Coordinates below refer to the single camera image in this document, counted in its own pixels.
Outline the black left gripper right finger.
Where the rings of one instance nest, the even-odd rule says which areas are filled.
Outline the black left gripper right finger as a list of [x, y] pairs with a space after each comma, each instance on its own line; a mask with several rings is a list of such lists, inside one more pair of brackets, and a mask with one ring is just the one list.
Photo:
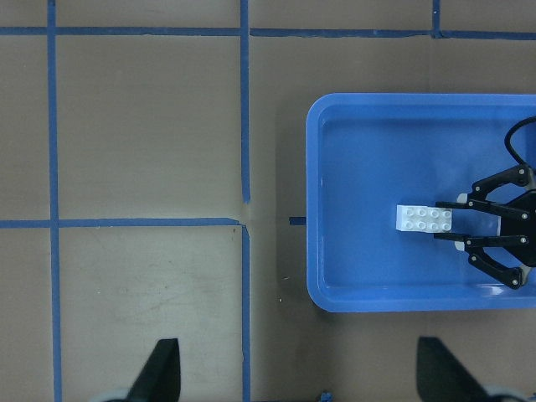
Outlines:
[[419, 337], [416, 389], [421, 401], [527, 401], [519, 392], [481, 385], [436, 337]]

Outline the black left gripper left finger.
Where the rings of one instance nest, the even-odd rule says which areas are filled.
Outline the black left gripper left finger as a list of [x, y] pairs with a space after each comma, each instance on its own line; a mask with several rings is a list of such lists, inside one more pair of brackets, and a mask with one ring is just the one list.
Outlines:
[[90, 401], [179, 401], [180, 349], [177, 338], [157, 341], [136, 380], [128, 389], [101, 392]]

